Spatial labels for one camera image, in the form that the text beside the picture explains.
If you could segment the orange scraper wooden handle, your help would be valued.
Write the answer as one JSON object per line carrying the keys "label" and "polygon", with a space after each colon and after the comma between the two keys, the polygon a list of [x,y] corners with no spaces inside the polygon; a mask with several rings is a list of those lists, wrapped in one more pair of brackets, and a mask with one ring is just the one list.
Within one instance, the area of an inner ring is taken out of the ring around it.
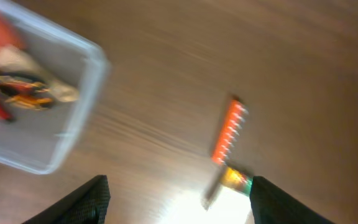
{"label": "orange scraper wooden handle", "polygon": [[58,101],[68,103],[79,98],[78,90],[48,72],[25,52],[19,33],[0,15],[0,75],[23,75],[20,80],[37,81]]}

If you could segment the orange screwdriver bit holder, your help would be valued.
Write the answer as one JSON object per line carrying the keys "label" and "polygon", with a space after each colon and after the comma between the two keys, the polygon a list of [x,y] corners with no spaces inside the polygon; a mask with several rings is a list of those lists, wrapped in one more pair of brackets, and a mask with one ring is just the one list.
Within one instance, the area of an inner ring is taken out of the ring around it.
{"label": "orange screwdriver bit holder", "polygon": [[223,122],[219,128],[216,143],[213,147],[211,155],[213,162],[218,165],[225,163],[248,114],[247,108],[240,99],[236,96],[231,96],[224,112]]}

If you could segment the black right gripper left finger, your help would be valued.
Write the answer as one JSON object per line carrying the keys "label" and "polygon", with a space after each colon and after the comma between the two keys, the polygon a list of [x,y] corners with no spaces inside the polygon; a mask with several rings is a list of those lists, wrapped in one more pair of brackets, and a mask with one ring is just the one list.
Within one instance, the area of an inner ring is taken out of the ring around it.
{"label": "black right gripper left finger", "polygon": [[108,178],[97,175],[25,224],[104,224],[110,189]]}

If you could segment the clear plastic container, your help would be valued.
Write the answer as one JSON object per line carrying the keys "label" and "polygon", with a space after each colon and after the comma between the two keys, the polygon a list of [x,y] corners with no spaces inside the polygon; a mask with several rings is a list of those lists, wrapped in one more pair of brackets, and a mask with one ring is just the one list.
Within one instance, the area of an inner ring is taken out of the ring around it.
{"label": "clear plastic container", "polygon": [[79,138],[109,64],[95,43],[12,1],[0,1],[0,13],[23,36],[31,56],[80,92],[77,101],[49,110],[9,107],[16,120],[0,121],[0,163],[49,174]]}

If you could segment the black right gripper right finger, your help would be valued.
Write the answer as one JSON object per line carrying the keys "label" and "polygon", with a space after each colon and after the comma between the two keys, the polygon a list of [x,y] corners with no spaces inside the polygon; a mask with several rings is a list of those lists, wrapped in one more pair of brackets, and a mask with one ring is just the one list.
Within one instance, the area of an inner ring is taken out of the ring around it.
{"label": "black right gripper right finger", "polygon": [[262,176],[253,178],[250,203],[255,224],[333,224]]}

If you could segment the yellow black needle-nose pliers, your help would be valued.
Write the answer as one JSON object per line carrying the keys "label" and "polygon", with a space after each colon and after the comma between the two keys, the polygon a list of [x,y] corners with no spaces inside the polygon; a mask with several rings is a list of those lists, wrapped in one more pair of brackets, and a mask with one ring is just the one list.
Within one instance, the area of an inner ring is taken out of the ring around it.
{"label": "yellow black needle-nose pliers", "polygon": [[47,110],[55,102],[43,78],[27,72],[2,71],[0,100],[28,110]]}

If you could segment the clear box coloured wall plugs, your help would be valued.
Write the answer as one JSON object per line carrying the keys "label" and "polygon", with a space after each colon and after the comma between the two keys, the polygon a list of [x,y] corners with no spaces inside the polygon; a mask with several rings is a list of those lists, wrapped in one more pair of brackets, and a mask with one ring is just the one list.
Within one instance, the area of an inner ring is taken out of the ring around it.
{"label": "clear box coloured wall plugs", "polygon": [[176,197],[161,223],[254,224],[249,199],[252,178],[224,166],[203,194],[185,192]]}

